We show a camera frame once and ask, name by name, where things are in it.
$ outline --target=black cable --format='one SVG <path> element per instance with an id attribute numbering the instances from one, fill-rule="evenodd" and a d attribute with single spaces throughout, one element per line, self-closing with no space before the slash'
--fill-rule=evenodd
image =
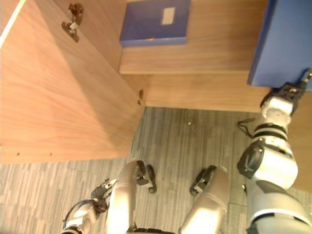
<path id="1" fill-rule="evenodd" d="M 244 123 L 249 123 L 255 121 L 255 118 L 248 118 L 237 123 L 238 128 L 245 133 L 249 138 L 253 138 L 253 135 L 249 132 L 249 129 Z"/>
<path id="2" fill-rule="evenodd" d="M 77 206 L 77 205 L 85 205 L 85 204 L 92 204 L 94 205 L 94 201 L 93 200 L 81 200 L 79 202 L 77 202 L 75 205 L 72 206 L 72 208 L 70 208 L 70 210 L 67 212 L 66 216 L 65 216 L 65 219 L 63 220 L 63 229 L 66 228 L 66 223 L 67 223 L 67 220 L 68 220 L 68 217 L 70 215 L 70 213 L 74 210 L 74 208 Z"/>

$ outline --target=white robot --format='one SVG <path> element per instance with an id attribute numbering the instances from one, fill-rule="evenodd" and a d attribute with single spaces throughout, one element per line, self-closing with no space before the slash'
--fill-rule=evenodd
<path id="1" fill-rule="evenodd" d="M 311 78 L 312 70 L 309 68 L 297 84 L 286 83 L 273 90 L 260 105 L 262 115 L 252 135 L 252 143 L 237 164 L 238 171 L 246 179 L 248 234 L 312 234 L 312 224 L 304 208 L 286 192 L 298 173 L 288 143 L 287 126 Z M 75 204 L 65 217 L 62 234 L 89 234 L 92 224 L 106 211 L 107 234 L 171 234 L 136 227 L 137 185 L 148 186 L 151 193 L 157 191 L 154 170 L 142 161 L 126 164 L 117 179 L 107 179 L 93 190 L 90 199 Z M 201 171 L 191 185 L 190 193 L 201 194 L 178 233 L 218 233 L 230 196 L 226 169 L 211 165 Z M 67 221 L 77 205 L 79 209 Z"/>

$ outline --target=white label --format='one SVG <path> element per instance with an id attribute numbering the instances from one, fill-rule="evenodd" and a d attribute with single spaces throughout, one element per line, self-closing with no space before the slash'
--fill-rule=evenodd
<path id="1" fill-rule="evenodd" d="M 161 23 L 162 25 L 172 24 L 174 22 L 175 10 L 175 7 L 168 7 L 164 9 Z"/>

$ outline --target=wood grain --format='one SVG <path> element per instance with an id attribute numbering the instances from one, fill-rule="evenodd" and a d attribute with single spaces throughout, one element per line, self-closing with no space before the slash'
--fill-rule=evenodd
<path id="1" fill-rule="evenodd" d="M 2 34 L 6 24 L 8 23 L 15 7 L 17 6 L 18 2 L 20 0 L 2 0 L 0 1 L 1 4 L 1 28 L 0 28 L 0 34 Z"/>
<path id="2" fill-rule="evenodd" d="M 192 1 L 187 43 L 123 48 L 122 74 L 249 71 L 265 0 Z"/>
<path id="3" fill-rule="evenodd" d="M 247 72 L 202 75 L 123 75 L 147 106 L 258 112 L 270 90 L 246 84 Z"/>
<path id="4" fill-rule="evenodd" d="M 312 92 L 299 101 L 289 125 L 289 142 L 297 161 L 299 173 L 294 186 L 312 192 Z"/>
<path id="5" fill-rule="evenodd" d="M 4 163 L 125 157 L 143 106 L 88 39 L 28 0 L 1 50 Z"/>
<path id="6" fill-rule="evenodd" d="M 66 14 L 69 4 L 73 3 L 71 0 L 54 0 L 54 2 Z M 79 0 L 79 3 L 84 9 L 79 34 L 84 34 L 115 71 L 118 71 L 122 52 L 119 37 L 127 1 Z"/>

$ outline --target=floor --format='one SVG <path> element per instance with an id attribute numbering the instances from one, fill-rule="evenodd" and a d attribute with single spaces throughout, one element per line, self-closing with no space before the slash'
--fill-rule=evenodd
<path id="1" fill-rule="evenodd" d="M 236 163 L 250 140 L 236 123 L 257 114 L 146 108 L 126 159 L 1 166 L 1 234 L 57 234 L 69 208 L 133 159 L 151 163 L 158 192 L 138 189 L 136 224 L 177 232 L 195 197 L 189 186 L 199 171 L 223 165 L 231 180 L 228 214 L 221 233 L 246 233 L 244 179 Z M 290 189 L 312 212 L 312 194 Z M 93 233 L 104 233 L 104 215 Z"/>

